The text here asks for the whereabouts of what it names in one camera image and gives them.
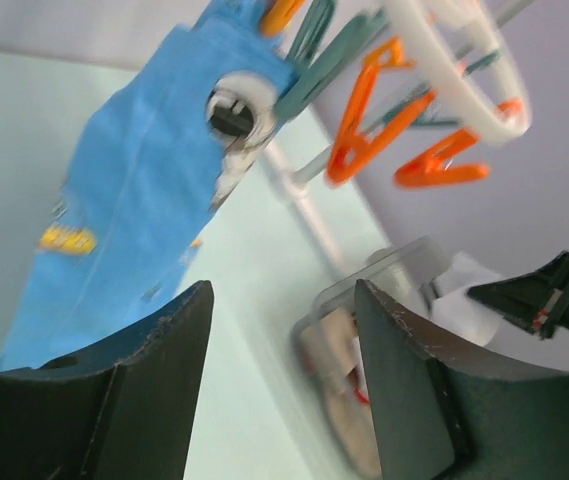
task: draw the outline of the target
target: white plastic container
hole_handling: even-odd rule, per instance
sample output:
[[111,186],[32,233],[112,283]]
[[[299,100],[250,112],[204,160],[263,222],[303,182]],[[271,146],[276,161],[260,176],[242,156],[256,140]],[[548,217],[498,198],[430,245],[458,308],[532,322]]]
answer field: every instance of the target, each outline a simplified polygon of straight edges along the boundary
[[[355,285],[360,279],[370,280],[407,308],[427,316],[428,301],[422,287],[444,273],[450,261],[427,237],[396,250],[376,252],[371,259],[375,261],[368,267],[317,296],[309,316],[296,325],[293,341],[346,457],[363,478],[376,479],[381,478],[381,468],[370,407],[356,398],[346,374],[351,367],[355,368],[355,350],[351,344],[346,346],[348,338],[339,337],[349,335],[349,325],[345,322],[348,315],[354,316]],[[330,331],[329,322],[340,325]],[[353,352],[352,362],[344,358],[347,348]]]

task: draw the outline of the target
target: pale green surface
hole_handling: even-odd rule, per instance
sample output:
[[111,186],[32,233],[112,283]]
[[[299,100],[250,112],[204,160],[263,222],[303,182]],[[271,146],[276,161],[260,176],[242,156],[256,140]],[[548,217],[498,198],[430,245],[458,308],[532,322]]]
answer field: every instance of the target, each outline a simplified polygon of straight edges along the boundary
[[[309,111],[286,126],[276,141],[295,166],[303,165],[328,145],[327,136]],[[244,478],[357,478],[335,447],[317,395],[300,373],[289,341],[292,326],[309,313],[314,297],[334,280],[312,240],[291,215],[290,207],[265,181],[260,167],[249,172],[204,230],[201,237],[204,245],[184,282],[187,285],[198,279],[213,281],[215,334],[222,328],[233,331],[242,360],[246,359],[247,365],[252,364],[260,371],[279,410],[278,421],[285,422],[310,470],[307,474],[310,476],[294,477],[271,469],[272,456],[278,453],[273,450],[272,441],[267,440],[255,447],[253,458],[257,463],[245,467],[249,470]],[[315,179],[309,194],[349,263],[361,268],[373,251],[385,246],[380,230],[353,185],[333,190],[321,179]],[[216,335],[213,342],[219,341]],[[221,348],[211,355],[218,353],[222,355]],[[231,354],[228,345],[223,355],[227,354]],[[223,408],[221,405],[228,401],[237,405],[237,412],[242,409],[248,415],[256,412],[261,416],[252,399],[254,391],[242,391],[244,371],[236,371],[222,360],[218,365],[222,369],[219,377],[230,377],[230,385],[237,382],[237,390],[227,392],[228,397],[204,397],[201,402],[217,402]],[[272,422],[276,417],[268,418],[261,426],[267,438],[271,436],[268,431],[275,427]],[[201,455],[202,462],[196,461],[199,466],[209,455],[206,436],[214,435],[216,427],[204,423],[201,412],[196,420],[201,420],[203,426],[194,433],[191,459]],[[216,467],[209,464],[208,468],[211,470],[198,477],[190,473],[189,466],[187,478],[214,478]]]
[[[133,75],[0,54],[0,346],[81,128]],[[278,140],[298,166],[327,145],[309,112]],[[349,262],[384,245],[353,187],[331,191],[316,179],[311,196]],[[288,344],[332,280],[260,165],[202,239],[185,283],[212,280],[216,301],[186,478],[354,478]]]

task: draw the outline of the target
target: beige object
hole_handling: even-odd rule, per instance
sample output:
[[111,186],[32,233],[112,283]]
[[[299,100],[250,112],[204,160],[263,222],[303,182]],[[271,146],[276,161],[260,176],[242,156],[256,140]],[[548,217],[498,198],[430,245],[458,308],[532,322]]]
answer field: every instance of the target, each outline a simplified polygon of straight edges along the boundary
[[357,366],[353,351],[357,329],[353,317],[340,308],[325,316],[321,327],[322,332],[316,326],[307,327],[301,333],[301,341],[317,370],[328,417],[355,468],[367,478],[381,477],[371,408],[354,399],[347,379]]

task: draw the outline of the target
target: blue cloth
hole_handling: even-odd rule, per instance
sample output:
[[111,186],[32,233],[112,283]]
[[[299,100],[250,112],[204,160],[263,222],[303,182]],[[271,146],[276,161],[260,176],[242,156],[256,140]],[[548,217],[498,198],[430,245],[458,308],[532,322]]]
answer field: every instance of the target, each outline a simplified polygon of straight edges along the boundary
[[[223,170],[224,146],[206,118],[216,82],[248,71],[282,94],[295,81],[274,41],[259,35],[264,5],[213,1],[89,120],[54,212],[61,236],[35,256],[0,371],[39,367],[175,296]],[[85,251],[60,251],[69,238]]]

